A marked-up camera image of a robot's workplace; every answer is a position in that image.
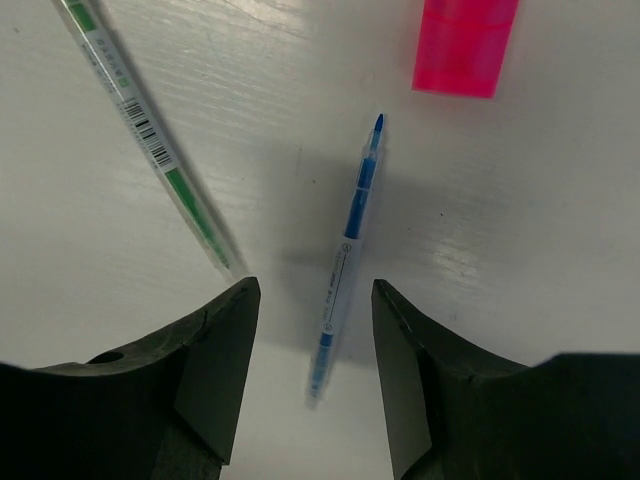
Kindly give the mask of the green thin highlighter pen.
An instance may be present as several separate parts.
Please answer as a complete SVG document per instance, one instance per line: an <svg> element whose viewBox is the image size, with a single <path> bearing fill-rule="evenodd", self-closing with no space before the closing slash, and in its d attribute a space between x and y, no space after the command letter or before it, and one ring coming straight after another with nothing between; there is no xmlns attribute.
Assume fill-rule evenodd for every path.
<svg viewBox="0 0 640 480"><path fill-rule="evenodd" d="M55 1L53 6L205 255L227 281L244 277L246 267L224 220L171 138L99 3Z"/></svg>

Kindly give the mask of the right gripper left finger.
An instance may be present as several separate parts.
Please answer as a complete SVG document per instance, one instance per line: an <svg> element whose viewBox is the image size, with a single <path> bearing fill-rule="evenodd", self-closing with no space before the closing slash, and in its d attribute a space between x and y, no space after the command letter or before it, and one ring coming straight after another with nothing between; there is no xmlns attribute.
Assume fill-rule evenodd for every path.
<svg viewBox="0 0 640 480"><path fill-rule="evenodd" d="M1 367L5 479L216 479L229 463L257 330L245 278L86 363Z"/></svg>

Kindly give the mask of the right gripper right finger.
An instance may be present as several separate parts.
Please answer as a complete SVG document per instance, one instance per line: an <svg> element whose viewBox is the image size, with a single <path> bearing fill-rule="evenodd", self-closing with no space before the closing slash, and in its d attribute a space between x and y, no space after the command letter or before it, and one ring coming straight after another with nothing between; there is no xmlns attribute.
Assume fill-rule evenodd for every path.
<svg viewBox="0 0 640 480"><path fill-rule="evenodd" d="M639 358L561 353L533 367L484 350L372 288L397 479L635 479Z"/></svg>

